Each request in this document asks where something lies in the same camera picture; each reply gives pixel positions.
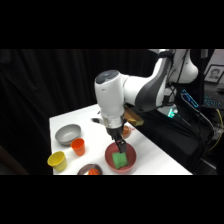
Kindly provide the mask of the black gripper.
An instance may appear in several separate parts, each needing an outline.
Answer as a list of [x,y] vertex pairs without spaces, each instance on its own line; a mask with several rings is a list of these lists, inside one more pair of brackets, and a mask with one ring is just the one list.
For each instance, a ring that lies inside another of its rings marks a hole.
[[111,136],[111,138],[115,141],[115,144],[117,146],[118,152],[125,153],[126,152],[126,142],[125,140],[121,141],[121,147],[120,143],[117,141],[120,141],[122,139],[122,133],[123,133],[124,127],[118,127],[118,128],[107,128],[107,133]]

